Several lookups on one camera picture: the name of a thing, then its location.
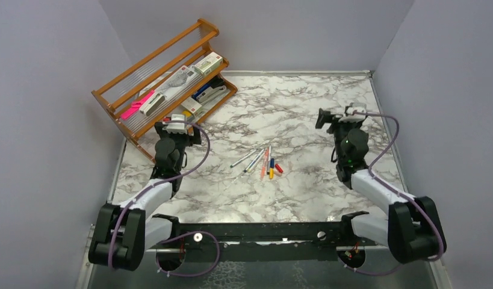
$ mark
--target table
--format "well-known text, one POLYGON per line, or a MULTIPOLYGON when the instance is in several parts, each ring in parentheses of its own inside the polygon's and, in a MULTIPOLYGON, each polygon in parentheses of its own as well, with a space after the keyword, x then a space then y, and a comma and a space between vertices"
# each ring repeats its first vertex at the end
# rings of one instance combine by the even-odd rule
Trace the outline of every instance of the table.
MULTIPOLYGON (((337 221, 343 214, 384 213, 368 199, 339 182, 330 162, 333 137, 315 129, 318 109, 342 112, 351 102, 379 111, 366 75, 227 76, 238 87, 202 127, 211 139, 211 153, 196 172, 184 177, 181 189, 155 213, 179 217, 181 222, 313 222, 337 221), (247 162, 230 164, 258 146, 272 145, 273 157, 284 169, 281 177, 260 180, 260 166, 251 175, 234 179, 247 162)), ((362 127, 369 133, 367 163, 388 143, 380 118, 369 117, 362 127)), ((154 131, 146 138, 159 139, 154 131)), ((203 157, 205 146, 187 149, 188 166, 203 157)), ((148 181, 153 164, 127 144, 113 203, 138 192, 148 181)), ((402 188, 391 151, 375 172, 402 188)))

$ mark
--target marble surface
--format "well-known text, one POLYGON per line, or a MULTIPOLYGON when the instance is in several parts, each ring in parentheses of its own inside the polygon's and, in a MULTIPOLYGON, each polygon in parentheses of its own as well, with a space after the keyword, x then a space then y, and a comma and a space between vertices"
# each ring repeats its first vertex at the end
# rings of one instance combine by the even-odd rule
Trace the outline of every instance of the marble surface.
MULTIPOLYGON (((178 216, 182 222, 310 222, 340 220, 343 214, 366 210, 383 215, 368 199, 349 190, 330 163, 332 136, 315 129, 318 109, 343 111, 351 102, 363 102, 378 111, 366 76, 229 76, 238 92, 202 125, 211 139, 207 161, 184 177, 178 194, 156 213, 178 216), (281 177, 260 179, 260 167, 236 177, 246 162, 229 165, 252 148, 271 144, 281 177)), ((381 119, 368 118, 370 163, 388 143, 381 119)), ((151 131, 144 143, 158 140, 151 131)), ((187 149, 188 168, 203 157, 206 146, 187 149)), ((132 145, 126 151, 114 194, 116 204, 138 192, 149 179, 153 164, 132 145)), ((402 188, 391 152, 375 171, 402 188)))

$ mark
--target gray wall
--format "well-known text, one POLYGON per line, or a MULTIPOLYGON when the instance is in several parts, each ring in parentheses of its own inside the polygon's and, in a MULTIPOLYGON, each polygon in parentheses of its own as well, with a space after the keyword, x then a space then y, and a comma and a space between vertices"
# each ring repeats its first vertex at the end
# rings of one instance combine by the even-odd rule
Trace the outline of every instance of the gray wall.
POLYGON ((438 205, 454 288, 493 288, 493 1, 416 0, 374 81, 411 193, 438 205))
POLYGON ((0 289, 74 287, 121 142, 90 91, 130 64, 97 0, 0 1, 0 289))
POLYGON ((233 70, 375 69, 413 1, 99 0, 133 62, 203 17, 233 70))

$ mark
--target pink object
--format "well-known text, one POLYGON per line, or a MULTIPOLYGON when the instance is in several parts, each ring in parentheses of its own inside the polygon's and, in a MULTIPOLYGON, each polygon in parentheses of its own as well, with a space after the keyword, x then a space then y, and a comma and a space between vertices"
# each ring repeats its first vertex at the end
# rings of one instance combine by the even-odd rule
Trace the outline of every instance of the pink object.
POLYGON ((151 90, 143 99, 139 101, 134 101, 131 104, 131 107, 124 111, 123 114, 120 115, 120 118, 123 120, 129 119, 135 112, 140 109, 140 106, 144 104, 149 98, 154 94, 154 90, 151 90))

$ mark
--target metal frame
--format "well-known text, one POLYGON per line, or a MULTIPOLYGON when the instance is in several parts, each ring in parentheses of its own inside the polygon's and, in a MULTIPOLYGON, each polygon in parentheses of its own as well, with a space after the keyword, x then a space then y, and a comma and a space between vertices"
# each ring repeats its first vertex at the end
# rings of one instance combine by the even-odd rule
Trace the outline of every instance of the metal frame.
MULTIPOLYGON (((329 74, 329 75, 365 75, 365 76, 368 76, 369 77, 369 80, 370 80, 370 84, 371 84, 371 87, 372 87, 372 90, 373 90, 373 93, 374 93, 374 97, 376 98, 376 102, 377 102, 377 106, 379 107, 379 111, 381 113, 383 113, 382 111, 382 107, 381 107, 381 104, 379 102, 379 98, 377 96, 377 92, 376 92, 376 89, 375 89, 375 86, 374 86, 374 82, 373 82, 373 79, 372 79, 372 74, 370 71, 366 70, 366 71, 363 71, 363 72, 350 72, 350 73, 343 73, 343 72, 242 72, 242 71, 230 71, 230 72, 225 72, 224 75, 227 75, 227 76, 234 76, 234 75, 246 75, 246 76, 259 76, 259 75, 295 75, 295 74, 298 74, 298 75, 313 75, 313 74, 329 74)), ((392 137, 392 133, 391 133, 391 130, 390 128, 388 127, 388 125, 386 124, 385 120, 383 119, 383 125, 387 131, 387 134, 388 134, 388 137, 391 138, 392 137)), ((111 202, 113 200, 113 196, 114 196, 114 191, 115 191, 115 187, 116 187, 116 184, 117 184, 117 180, 118 180, 118 174, 119 174, 119 171, 120 171, 120 165, 122 163, 122 158, 123 158, 123 154, 124 154, 124 151, 125 151, 125 146, 126 146, 126 141, 124 139, 124 141, 122 142, 122 146, 121 146, 121 151, 120 151, 120 154, 119 154, 119 159, 118 159, 118 162, 117 162, 117 166, 116 166, 116 171, 115 171, 115 174, 114 174, 114 178, 113 178, 113 182, 112 182, 112 185, 111 185, 111 188, 110 188, 110 193, 108 195, 108 202, 111 202)), ((403 188, 404 190, 408 191, 408 188, 406 186, 406 182, 404 180, 404 176, 402 174, 402 167, 401 167, 401 164, 400 164, 400 156, 398 154, 398 150, 397 150, 397 146, 396 144, 394 145, 394 147, 392 148, 392 151, 393 151, 393 155, 394 155, 394 159, 395 159, 395 163, 397 165, 397 170, 400 172, 399 175, 400 175, 400 179, 401 179, 401 182, 402 182, 402 185, 403 185, 403 188)), ((246 224, 248 225, 248 223, 239 223, 239 224, 231 224, 231 225, 243 225, 243 224, 246 224)), ((305 225, 305 224, 308 224, 307 222, 300 222, 298 224, 302 224, 302 225, 305 225)), ((181 225, 184 225, 186 228, 188 228, 187 226, 195 226, 195 228, 193 229, 197 229, 198 228, 202 228, 203 226, 206 226, 206 225, 211 225, 211 224, 181 224, 181 225)), ((78 278, 78 282, 76 283, 76 288, 77 289, 86 289, 88 288, 88 284, 90 282, 90 277, 91 277, 91 273, 92 273, 92 269, 93 269, 93 264, 89 263, 88 261, 88 258, 87 258, 87 255, 88 255, 88 248, 90 246, 90 241, 91 241, 91 238, 92 238, 92 235, 93 235, 93 226, 91 227, 90 229, 90 232, 88 234, 88 239, 87 239, 87 244, 85 246, 85 252, 84 252, 84 256, 83 256, 83 262, 82 262, 82 266, 81 266, 81 271, 80 271, 80 274, 79 274, 79 278, 78 278)), ((294 247, 296 244, 299 246, 299 244, 295 241, 289 241, 289 240, 282 240, 282 242, 287 242, 287 244, 290 244, 292 247, 294 247)), ((382 247, 382 246, 369 246, 371 245, 370 243, 365 243, 365 242, 368 242, 368 241, 363 241, 363 249, 386 249, 385 247, 382 247)), ((228 242, 229 244, 235 244, 234 241, 229 241, 228 242)), ((340 251, 340 250, 346 250, 346 249, 349 249, 350 247, 348 246, 343 246, 345 244, 341 244, 341 243, 337 243, 336 246, 333 247, 334 250, 336 251, 340 251)), ((225 249, 228 247, 228 244, 227 242, 224 242, 222 244, 222 249, 225 249)), ((147 250, 147 252, 157 252, 157 253, 168 253, 168 252, 179 252, 178 249, 169 249, 169 248, 162 248, 162 247, 155 247, 155 248, 152 248, 152 249, 149 249, 147 250)), ((448 274, 447 274, 447 271, 446 271, 446 268, 445 266, 443 265, 442 261, 439 260, 439 261, 436 261, 436 262, 432 262, 432 263, 429 263, 429 268, 430 268, 430 271, 431 273, 433 274, 433 277, 434 277, 434 280, 436 282, 436 286, 439 288, 439 289, 452 289, 452 286, 451 286, 451 282, 450 282, 450 279, 448 277, 448 274)))

